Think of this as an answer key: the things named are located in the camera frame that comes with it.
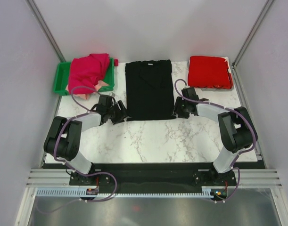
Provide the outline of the black t shirt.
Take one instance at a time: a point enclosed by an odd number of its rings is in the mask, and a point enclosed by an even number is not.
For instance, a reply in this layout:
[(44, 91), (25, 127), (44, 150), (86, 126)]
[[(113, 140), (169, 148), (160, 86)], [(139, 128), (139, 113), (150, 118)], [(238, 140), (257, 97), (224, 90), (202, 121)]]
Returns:
[(127, 121), (172, 120), (174, 110), (170, 60), (125, 65)]

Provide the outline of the peach pink t shirt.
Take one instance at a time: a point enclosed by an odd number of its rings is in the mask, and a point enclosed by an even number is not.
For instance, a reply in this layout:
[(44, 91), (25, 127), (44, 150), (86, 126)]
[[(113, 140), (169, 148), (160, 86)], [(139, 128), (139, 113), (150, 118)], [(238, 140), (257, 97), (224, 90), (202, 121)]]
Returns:
[[(69, 89), (69, 85), (66, 86), (65, 91), (67, 91), (69, 94), (71, 94), (70, 91), (72, 91), (73, 88), (77, 88), (74, 91), (74, 97), (79, 97), (81, 99), (84, 100), (88, 100), (90, 98), (90, 96), (95, 93), (96, 91), (99, 91), (101, 88), (108, 86), (108, 83), (104, 82), (104, 81), (98, 81), (98, 83), (96, 85), (92, 85), (92, 84), (78, 84), (74, 87), (72, 87), (71, 89)], [(79, 90), (85, 90), (85, 93), (75, 93), (76, 91)]]

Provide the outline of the magenta t shirt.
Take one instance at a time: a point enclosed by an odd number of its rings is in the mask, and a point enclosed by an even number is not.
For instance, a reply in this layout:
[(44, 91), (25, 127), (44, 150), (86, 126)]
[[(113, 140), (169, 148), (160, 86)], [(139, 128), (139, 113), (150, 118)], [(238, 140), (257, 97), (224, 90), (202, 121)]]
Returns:
[[(96, 85), (98, 81), (102, 81), (110, 63), (110, 56), (107, 53), (89, 54), (81, 58), (75, 58), (71, 62), (70, 67), (70, 79), (73, 81), (69, 82), (69, 89), (77, 85), (74, 79), (80, 79), (81, 77), (90, 77), (93, 79), (96, 76), (96, 82), (90, 82), (92, 85)], [(114, 66), (118, 66), (118, 59), (114, 59)], [(75, 93), (85, 93), (85, 90), (79, 90)]]

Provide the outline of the green plastic tray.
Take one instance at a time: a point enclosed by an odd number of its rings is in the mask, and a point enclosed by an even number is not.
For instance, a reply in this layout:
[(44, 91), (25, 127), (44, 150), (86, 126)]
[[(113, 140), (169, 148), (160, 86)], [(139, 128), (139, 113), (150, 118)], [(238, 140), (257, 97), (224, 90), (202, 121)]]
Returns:
[[(105, 86), (102, 86), (98, 92), (108, 92), (113, 91), (115, 87), (115, 66), (114, 66), (114, 59), (110, 58), (110, 63), (108, 65), (107, 71), (105, 72), (103, 82), (106, 83)], [(71, 62), (59, 63), (56, 69), (55, 81), (53, 91), (54, 93), (60, 96), (67, 96), (69, 95), (69, 91), (66, 90), (67, 85), (70, 81), (70, 67)], [(77, 82), (77, 86), (85, 86), (89, 85), (90, 82), (96, 82), (96, 76), (91, 79), (90, 77), (81, 77), (80, 79), (74, 79)]]

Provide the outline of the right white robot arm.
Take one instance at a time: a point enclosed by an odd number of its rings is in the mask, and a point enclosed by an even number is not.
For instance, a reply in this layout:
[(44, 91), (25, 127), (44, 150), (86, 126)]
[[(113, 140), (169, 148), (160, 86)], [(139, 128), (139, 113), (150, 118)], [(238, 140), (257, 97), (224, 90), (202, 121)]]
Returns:
[(187, 119), (192, 114), (208, 118), (219, 125), (223, 147), (213, 162), (214, 170), (209, 173), (209, 180), (213, 185), (220, 185), (238, 157), (253, 150), (258, 140), (248, 110), (243, 106), (227, 108), (209, 102), (206, 98), (200, 99), (193, 87), (186, 87), (177, 93), (179, 96), (174, 107), (177, 117)]

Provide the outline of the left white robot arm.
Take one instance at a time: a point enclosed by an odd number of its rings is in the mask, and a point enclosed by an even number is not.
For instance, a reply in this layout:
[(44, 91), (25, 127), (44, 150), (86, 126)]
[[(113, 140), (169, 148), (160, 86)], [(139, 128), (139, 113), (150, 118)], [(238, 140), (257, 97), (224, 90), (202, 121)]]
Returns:
[(121, 100), (116, 101), (110, 95), (100, 95), (99, 101), (91, 109), (71, 118), (54, 117), (46, 136), (43, 150), (80, 174), (80, 180), (86, 185), (96, 181), (94, 164), (79, 151), (81, 134), (91, 128), (99, 127), (108, 120), (112, 124), (124, 122), (127, 109)]

